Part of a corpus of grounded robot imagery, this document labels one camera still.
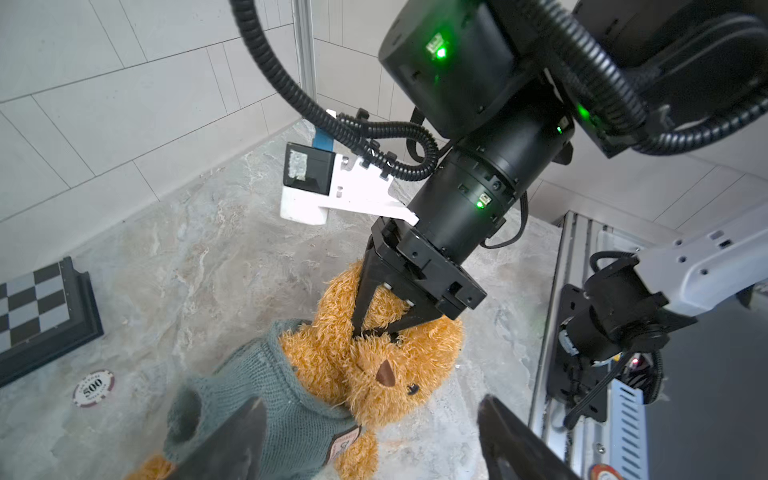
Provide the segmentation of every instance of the white tile wall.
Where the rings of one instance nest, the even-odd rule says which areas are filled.
[[[343,0],[342,45],[379,56],[382,40],[406,0]]]
[[[283,97],[280,97],[278,94],[272,94],[264,98],[261,101],[261,106],[264,109],[266,129],[270,135],[276,134],[301,118],[299,112],[293,110],[293,107],[288,105],[288,102],[283,100]]]
[[[768,180],[746,174],[699,210],[679,231],[695,233],[768,201]]]
[[[395,82],[386,70],[382,68],[379,79],[379,110],[376,112],[381,118],[389,120],[392,113],[392,93],[395,90]]]
[[[299,81],[299,64],[296,59],[296,37],[293,34],[293,25],[269,30],[266,33],[266,39],[283,67],[294,80]],[[237,97],[242,106],[245,107],[275,93],[275,89],[253,62],[242,40],[238,38],[225,42],[224,51],[227,53]]]
[[[147,57],[125,15],[121,0],[91,0],[91,5],[123,66],[132,67],[146,62]]]
[[[293,3],[291,0],[277,0],[277,8],[280,10],[280,24],[293,23]]]
[[[240,36],[227,0],[121,0],[148,60]]]
[[[317,92],[349,105],[379,110],[381,65],[370,56],[315,40]]]
[[[0,111],[69,187],[94,176],[35,99],[22,97],[0,104]]]
[[[88,0],[0,2],[0,101],[120,68]]]
[[[162,199],[266,136],[262,104],[257,102],[142,155],[135,163]]]
[[[329,0],[312,0],[312,34],[319,40],[331,41]]]
[[[328,22],[330,41],[336,45],[343,45],[344,24],[342,13],[342,0],[328,0]]]
[[[0,115],[0,172],[0,220],[67,189],[4,115]]]
[[[541,184],[533,199],[530,200],[531,215],[547,222],[556,223],[569,210],[577,211],[654,243],[671,242],[679,236],[670,228],[628,214],[547,181]]]
[[[35,100],[97,175],[227,113],[204,48],[46,91]]]
[[[257,10],[298,78],[291,0]],[[0,278],[298,119],[238,36],[227,0],[0,2]]]
[[[217,43],[208,47],[207,50],[210,66],[214,69],[216,84],[221,93],[221,101],[224,102],[227,113],[231,114],[240,110],[240,99],[237,98],[235,84],[232,82],[232,72],[230,71],[230,63],[227,61],[227,53],[224,51],[224,45]]]
[[[266,10],[266,23],[268,28],[279,27],[280,7],[277,6],[277,0],[263,0],[263,3]]]
[[[0,223],[0,281],[61,259],[154,201],[130,162]]]
[[[744,174],[733,168],[717,166],[672,204],[655,222],[669,228],[679,228],[696,212],[708,205]]]

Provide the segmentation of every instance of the white mounting bracket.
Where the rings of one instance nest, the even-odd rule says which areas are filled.
[[[316,194],[283,185],[280,199],[280,216],[307,225],[324,225],[328,220],[328,209],[347,210],[377,217],[404,220],[416,225],[419,218],[399,200],[389,195],[394,178],[381,177],[382,170],[376,165],[367,168],[363,158],[355,160],[336,154],[328,195]]]

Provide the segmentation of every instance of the tile grout line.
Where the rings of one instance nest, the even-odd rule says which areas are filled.
[[[389,96],[389,115],[387,120],[392,120],[392,104],[395,103],[395,79],[392,79],[392,95]]]
[[[275,28],[268,28],[267,30],[264,30],[264,31],[275,30],[276,28],[287,27],[288,25],[281,25],[280,27],[275,27]],[[13,97],[13,98],[8,98],[8,99],[6,99],[6,100],[0,100],[0,105],[2,105],[2,104],[5,104],[5,103],[8,103],[8,102],[10,102],[10,101],[18,100],[19,98],[24,98],[24,97],[28,97],[28,96],[30,96],[30,95],[37,95],[37,94],[45,93],[46,91],[55,90],[56,88],[61,88],[61,87],[68,87],[69,85],[73,85],[73,84],[76,84],[76,83],[80,83],[81,81],[88,81],[88,80],[93,80],[94,78],[99,78],[99,77],[103,77],[103,76],[105,76],[105,75],[113,74],[113,73],[115,73],[115,72],[117,72],[117,71],[123,71],[123,70],[127,70],[127,69],[129,69],[129,68],[136,68],[136,67],[140,67],[140,66],[142,66],[142,65],[147,65],[147,64],[150,64],[150,63],[152,63],[152,62],[155,62],[155,61],[165,60],[166,58],[176,57],[176,56],[178,56],[178,55],[184,55],[185,53],[189,53],[189,52],[191,52],[191,51],[197,51],[197,50],[200,50],[200,49],[202,49],[202,48],[208,48],[208,47],[212,47],[212,46],[214,46],[214,45],[218,45],[218,44],[227,43],[228,41],[237,40],[238,38],[242,38],[242,37],[238,36],[238,37],[235,37],[235,38],[228,38],[227,40],[217,41],[216,43],[212,43],[212,44],[210,44],[210,45],[203,45],[203,46],[201,46],[201,47],[192,48],[192,49],[190,49],[190,50],[180,51],[180,52],[178,52],[178,53],[174,53],[174,54],[171,54],[171,55],[167,55],[167,56],[165,56],[165,57],[155,58],[154,60],[147,60],[147,61],[146,61],[146,62],[144,62],[144,63],[140,63],[140,64],[137,64],[137,65],[132,65],[132,66],[130,66],[130,67],[125,67],[125,68],[117,68],[117,69],[115,69],[115,70],[106,71],[106,72],[104,72],[104,73],[96,74],[96,75],[93,75],[93,76],[91,76],[91,77],[81,78],[81,79],[79,79],[79,80],[68,81],[67,83],[64,83],[64,84],[55,85],[55,86],[53,86],[53,87],[48,87],[48,88],[43,88],[42,90],[31,91],[31,92],[29,92],[29,93],[26,93],[26,94],[23,94],[23,95],[19,95],[19,96]]]
[[[681,223],[680,225],[678,225],[677,227],[675,227],[675,230],[677,230],[678,228],[680,228],[680,227],[682,227],[683,225],[685,225],[685,223],[686,223],[688,220],[690,220],[691,218],[693,218],[693,217],[694,217],[694,215],[698,214],[699,212],[701,212],[702,210],[704,210],[704,209],[707,207],[707,205],[711,204],[712,202],[714,202],[715,200],[717,200],[718,198],[720,198],[720,195],[724,194],[724,193],[725,193],[725,192],[726,192],[726,191],[727,191],[729,188],[731,188],[733,185],[735,185],[737,181],[741,180],[741,179],[742,179],[742,178],[744,178],[745,176],[746,176],[746,174],[741,174],[741,177],[738,177],[738,178],[737,178],[737,179],[736,179],[736,180],[735,180],[735,181],[734,181],[734,182],[733,182],[731,185],[728,185],[728,187],[726,187],[726,188],[725,188],[725,190],[721,191],[721,192],[720,192],[720,193],[719,193],[719,194],[718,194],[718,195],[717,195],[715,198],[713,198],[712,200],[710,200],[710,201],[706,202],[706,203],[704,204],[704,206],[703,206],[703,207],[701,207],[699,210],[696,210],[696,212],[695,212],[693,215],[691,215],[690,217],[688,217],[687,219],[685,219],[685,221],[684,221],[683,223]]]
[[[366,57],[375,58],[377,61],[379,60],[379,57],[377,57],[375,55],[371,55],[370,53],[365,53],[364,51],[355,50],[354,48],[350,48],[350,47],[345,47],[344,45],[339,45],[337,43],[333,43],[332,41],[322,40],[321,38],[315,38],[315,40],[321,41],[322,43],[327,43],[327,44],[333,45],[335,47],[345,48],[346,50],[354,51],[355,53],[359,53],[361,55],[365,55]]]
[[[235,89],[235,98],[237,99],[237,106],[242,109],[244,108],[244,106],[242,103],[240,103],[240,95],[237,93],[237,84],[235,84],[235,77],[234,75],[232,75],[232,67],[230,66],[230,56],[227,55],[227,46],[222,43],[221,48],[224,49],[224,58],[227,60],[227,70],[230,71],[230,78],[232,78],[232,87]]]
[[[120,8],[123,9],[123,15],[125,15],[125,19],[128,21],[128,25],[130,25],[131,31],[134,33],[134,38],[136,38],[136,43],[139,44],[139,50],[141,50],[141,54],[144,56],[144,63],[149,62],[149,58],[147,58],[147,54],[144,53],[144,47],[141,46],[141,42],[139,41],[139,36],[136,35],[136,31],[134,30],[134,24],[131,23],[131,19],[128,17],[128,12],[125,11],[125,5],[123,5],[123,0],[118,0],[118,3],[120,4]]]
[[[219,78],[216,76],[216,68],[214,68],[214,61],[210,59],[210,50],[208,50],[208,47],[205,48],[205,52],[208,54],[208,63],[210,63],[210,70],[214,73],[216,88],[219,89],[219,97],[221,98],[221,104],[224,106],[224,113],[229,114],[227,112],[227,103],[224,101],[224,94],[221,93],[221,85],[219,85]]]
[[[98,16],[98,12],[96,12],[96,7],[94,7],[94,3],[92,0],[88,0],[88,3],[91,4],[91,9],[94,11],[94,15],[96,15],[96,19],[98,20],[99,25],[101,25],[101,30],[104,30],[104,35],[107,35],[107,40],[109,41],[109,45],[112,45],[112,50],[114,50],[114,54],[116,57],[118,57],[118,61],[120,62],[120,65],[125,68],[125,63],[123,63],[123,59],[120,58],[120,54],[118,53],[118,50],[114,47],[114,43],[112,43],[112,39],[109,37],[109,33],[107,32],[107,29],[104,27],[104,23],[101,21],[101,17]]]
[[[69,145],[69,147],[72,149],[72,151],[74,151],[74,152],[77,154],[77,156],[78,156],[78,157],[80,157],[80,161],[81,161],[81,162],[83,162],[83,164],[85,165],[85,167],[91,171],[91,175],[93,175],[93,176],[95,177],[95,176],[96,176],[96,173],[95,173],[95,172],[93,171],[93,169],[91,168],[91,165],[88,165],[88,162],[87,162],[87,161],[85,161],[85,159],[83,158],[83,156],[82,156],[82,155],[80,155],[80,152],[78,152],[78,149],[77,149],[77,148],[75,148],[75,147],[74,147],[74,145],[73,145],[73,144],[72,144],[72,143],[69,141],[69,139],[67,138],[67,136],[66,136],[66,135],[64,135],[64,132],[62,132],[62,131],[61,131],[61,129],[59,129],[58,125],[57,125],[57,124],[56,124],[56,123],[53,121],[53,119],[52,119],[52,118],[51,118],[51,117],[48,115],[48,112],[47,112],[47,111],[45,111],[45,109],[44,109],[43,107],[41,107],[41,106],[40,106],[40,104],[38,103],[38,99],[37,99],[37,98],[35,98],[35,96],[34,96],[34,95],[29,95],[29,97],[30,97],[30,98],[31,98],[31,99],[32,99],[32,100],[35,102],[35,105],[37,105],[37,106],[38,106],[38,108],[40,109],[40,111],[41,111],[41,112],[43,112],[43,115],[45,115],[45,117],[48,119],[48,121],[50,121],[50,122],[51,122],[51,125],[53,125],[53,128],[55,128],[55,129],[56,129],[56,131],[58,132],[58,134],[60,134],[60,135],[61,135],[61,138],[64,138],[64,141],[66,141],[66,142],[67,142],[67,145]]]
[[[159,202],[160,201],[160,197],[157,196],[157,193],[154,191],[154,188],[152,188],[152,186],[149,184],[149,182],[147,181],[147,178],[144,176],[144,173],[141,171],[139,166],[136,165],[136,162],[134,162],[133,160],[131,160],[131,163],[134,165],[134,167],[136,167],[136,170],[139,172],[139,175],[141,175],[141,178],[144,179],[144,182],[147,184],[147,186],[149,187],[150,191],[152,192],[154,197],[157,198],[157,201]]]
[[[381,71],[379,72],[379,94],[376,95],[376,113],[379,113],[379,108],[382,104],[382,75],[384,75],[384,68],[379,66],[381,68]]]
[[[32,147],[32,150],[34,150],[34,151],[35,151],[35,153],[38,155],[38,157],[40,157],[40,158],[41,158],[41,159],[42,159],[42,160],[45,162],[45,164],[46,164],[46,165],[48,165],[48,168],[50,168],[51,170],[53,170],[53,173],[55,173],[55,174],[56,174],[56,176],[58,177],[58,179],[59,179],[59,180],[61,180],[62,182],[64,182],[64,185],[66,185],[66,186],[67,186],[67,188],[66,188],[66,189],[64,189],[64,191],[67,191],[67,190],[69,190],[69,189],[71,188],[71,187],[69,186],[69,184],[68,184],[68,183],[67,183],[67,182],[66,182],[66,181],[65,181],[63,178],[61,178],[61,175],[59,175],[59,174],[58,174],[58,172],[56,171],[56,169],[55,169],[55,168],[53,168],[53,167],[51,166],[51,164],[50,164],[50,163],[48,163],[48,161],[47,161],[47,160],[45,160],[45,157],[43,157],[43,156],[42,156],[42,154],[41,154],[41,153],[38,151],[38,149],[37,149],[37,148],[35,148],[35,146],[32,144],[32,142],[30,142],[29,140],[27,140],[27,137],[25,137],[25,136],[24,136],[24,134],[22,133],[22,131],[21,131],[21,130],[19,130],[19,129],[16,127],[16,125],[14,125],[14,124],[13,124],[13,122],[12,122],[12,121],[11,121],[11,120],[10,120],[8,117],[6,117],[6,116],[5,116],[5,114],[4,114],[4,113],[2,113],[1,111],[0,111],[0,115],[2,115],[2,117],[3,117],[3,118],[4,118],[4,119],[5,119],[5,120],[6,120],[6,121],[9,123],[9,124],[11,124],[11,126],[13,127],[13,129],[14,129],[14,130],[16,130],[16,131],[18,132],[18,134],[19,134],[19,135],[21,135],[21,136],[22,136],[22,138],[24,139],[24,141],[25,141],[25,142],[27,142],[27,145],[29,145],[30,147]]]
[[[664,211],[663,211],[663,212],[661,212],[661,213],[658,215],[658,217],[654,218],[654,222],[655,222],[656,220],[659,220],[659,217],[661,217],[662,215],[664,215],[664,214],[667,212],[667,210],[669,210],[670,208],[672,208],[672,206],[673,206],[673,205],[675,205],[677,202],[679,202],[681,198],[685,197],[685,194],[687,194],[688,192],[690,192],[691,190],[693,190],[693,189],[694,189],[694,187],[696,187],[698,184],[700,184],[700,183],[701,183],[701,181],[702,181],[703,179],[707,178],[707,175],[711,174],[711,173],[712,173],[712,172],[715,170],[715,168],[717,168],[717,165],[713,165],[713,166],[712,166],[712,168],[710,168],[710,170],[709,170],[708,172],[706,172],[706,173],[704,174],[704,176],[703,176],[703,177],[701,177],[701,178],[700,178],[700,179],[699,179],[699,180],[698,180],[698,181],[697,181],[695,184],[691,185],[691,187],[690,187],[688,190],[685,190],[685,191],[683,192],[683,194],[682,194],[682,195],[680,195],[680,196],[679,196],[679,197],[678,197],[678,198],[677,198],[677,199],[676,199],[674,202],[672,202],[672,203],[670,204],[670,206],[669,206],[669,207],[665,208],[665,209],[664,209]]]
[[[257,104],[257,103],[259,103],[259,101],[255,101],[255,102],[253,102],[253,103],[252,103],[252,104],[250,104],[250,105],[253,105],[253,104]],[[135,161],[136,161],[136,160],[138,160],[139,158],[141,158],[141,157],[143,157],[144,155],[146,155],[146,154],[149,154],[149,153],[151,153],[151,152],[153,152],[153,151],[157,150],[158,148],[162,148],[162,147],[165,147],[166,145],[168,145],[168,144],[170,144],[170,143],[173,143],[173,142],[175,142],[176,140],[178,140],[178,139],[180,139],[180,138],[186,137],[186,136],[187,136],[187,135],[189,135],[189,134],[193,134],[194,132],[196,132],[196,131],[200,130],[201,128],[205,128],[205,127],[207,127],[208,125],[211,125],[211,124],[213,124],[213,123],[216,123],[216,122],[218,122],[219,120],[222,120],[222,119],[224,119],[224,118],[227,118],[227,117],[229,117],[230,115],[234,115],[234,114],[236,114],[238,111],[234,111],[234,112],[232,112],[231,114],[227,114],[227,115],[224,115],[223,117],[219,117],[219,118],[217,118],[217,119],[216,119],[216,120],[214,120],[214,121],[210,121],[210,122],[206,123],[206,124],[205,124],[205,125],[203,125],[202,127],[198,127],[198,128],[195,128],[194,130],[192,130],[192,131],[189,131],[189,132],[187,132],[186,134],[184,134],[184,135],[181,135],[180,137],[176,137],[176,138],[174,138],[173,140],[167,141],[167,142],[165,142],[164,144],[162,144],[162,145],[160,145],[160,146],[158,146],[158,147],[155,147],[155,148],[153,148],[152,150],[149,150],[149,151],[145,151],[143,154],[141,154],[141,155],[139,155],[139,156],[137,156],[137,157],[135,157],[135,158],[131,158],[130,160],[126,160],[125,162],[123,162],[123,163],[121,163],[121,164],[119,164],[119,165],[115,165],[114,167],[110,168],[109,170],[105,170],[105,171],[101,172],[99,175],[94,175],[93,177],[91,177],[91,178],[87,179],[85,182],[82,182],[82,183],[80,183],[80,184],[77,184],[77,185],[75,185],[74,187],[71,187],[71,188],[69,188],[69,189],[67,189],[67,190],[64,190],[64,191],[62,191],[62,192],[59,192],[59,193],[57,193],[56,195],[51,195],[50,197],[46,198],[45,200],[41,200],[41,201],[37,202],[37,203],[36,203],[36,204],[34,204],[34,205],[31,205],[31,206],[29,206],[29,207],[26,207],[24,210],[20,210],[20,211],[16,212],[15,214],[9,215],[9,216],[7,216],[7,217],[5,217],[5,218],[0,218],[0,223],[3,223],[3,222],[5,222],[5,221],[7,221],[7,220],[10,220],[10,219],[12,219],[13,217],[16,217],[17,215],[21,215],[21,214],[23,214],[24,212],[26,212],[27,210],[31,210],[31,209],[33,209],[33,208],[35,208],[35,207],[37,207],[37,206],[39,206],[39,205],[41,205],[41,204],[44,204],[45,202],[47,202],[47,201],[49,201],[49,200],[53,200],[54,198],[58,197],[58,196],[59,196],[59,195],[61,195],[61,194],[64,194],[64,193],[68,192],[69,190],[74,190],[76,187],[80,187],[81,185],[85,185],[86,183],[88,183],[88,182],[90,182],[90,181],[93,181],[94,179],[96,179],[96,178],[99,178],[99,177],[101,177],[101,176],[103,176],[103,175],[106,175],[106,174],[108,174],[109,172],[111,172],[111,171],[113,171],[113,170],[117,170],[118,168],[120,168],[120,167],[123,167],[125,164],[128,164],[128,163],[130,163],[130,162],[135,162]]]
[[[257,103],[260,103],[260,102],[262,102],[262,101],[266,100],[266,98],[262,98],[262,99],[261,99],[261,100],[259,100]],[[272,133],[270,132],[270,126],[269,126],[269,124],[266,122],[266,113],[264,113],[264,103],[260,103],[260,105],[259,105],[259,106],[261,107],[261,116],[264,118],[264,127],[266,127],[266,134],[267,134],[267,135],[271,135]]]
[[[552,185],[553,187],[561,188],[562,190],[565,190],[565,191],[567,191],[567,192],[571,192],[573,195],[578,195],[579,197],[584,197],[584,198],[586,198],[587,200],[592,200],[593,202],[596,202],[596,203],[598,203],[598,204],[600,204],[600,205],[604,205],[604,206],[606,206],[606,207],[608,207],[608,208],[611,208],[612,210],[616,210],[617,212],[621,212],[621,213],[623,213],[623,214],[625,214],[625,215],[629,215],[630,217],[634,217],[634,218],[637,218],[638,220],[642,220],[643,222],[654,223],[654,222],[652,222],[652,221],[648,220],[647,218],[639,217],[638,215],[635,215],[635,214],[631,214],[631,213],[629,213],[629,212],[627,212],[627,211],[624,211],[624,210],[622,210],[622,209],[621,209],[621,208],[619,208],[619,207],[614,207],[613,205],[609,205],[609,204],[606,204],[606,203],[605,203],[604,201],[602,201],[602,200],[596,200],[596,199],[594,199],[594,198],[592,198],[592,197],[588,197],[587,195],[584,195],[584,194],[580,194],[580,193],[578,193],[578,192],[574,192],[574,191],[573,191],[573,190],[571,190],[571,189],[568,189],[568,188],[565,188],[565,187],[561,187],[561,186],[560,186],[560,185],[558,185],[558,184],[553,184],[552,182],[547,182],[546,180],[542,180],[542,181],[541,181],[541,183],[539,184],[539,188],[541,188],[541,185],[543,185],[543,184],[550,184],[550,185]],[[667,230],[672,230],[672,231],[674,231],[674,228],[665,227],[665,226],[664,226],[664,225],[662,225],[661,223],[654,223],[654,225],[656,225],[656,226],[657,226],[657,227],[659,227],[659,228],[665,228],[665,229],[667,229]]]
[[[533,193],[531,194],[531,197],[528,198],[528,202],[529,203],[533,201],[533,197],[536,195],[536,192],[538,192],[538,189],[541,187],[541,184],[543,184],[543,183],[544,183],[544,181],[542,180],[542,181],[540,181],[538,183],[538,185],[536,185],[536,188],[533,190]]]

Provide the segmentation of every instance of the gray marble surface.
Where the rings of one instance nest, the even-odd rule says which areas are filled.
[[[211,372],[275,319],[313,317],[325,282],[362,255],[373,218],[280,218],[285,142],[312,135],[299,122],[72,252],[91,273],[105,334],[0,389],[0,478],[122,478],[160,451],[185,374]],[[417,187],[394,186],[404,198]],[[512,210],[499,238],[518,218]],[[490,392],[527,421],[559,238],[531,219],[513,247],[465,262],[488,298],[462,317],[455,375],[379,434],[377,478],[487,478],[477,405]],[[75,384],[99,369],[116,375],[113,392],[77,408]]]

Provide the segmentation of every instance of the teddy bear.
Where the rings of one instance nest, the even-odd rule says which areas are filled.
[[[266,400],[260,478],[304,480],[333,463],[342,480],[379,465],[376,430],[426,403],[454,369],[460,319],[441,317],[397,334],[353,337],[361,263],[331,280],[314,321],[275,322],[267,338],[237,349],[210,377],[193,377],[168,414],[164,456],[126,480],[160,480],[251,396]],[[363,329],[402,317],[407,302],[380,286]]]

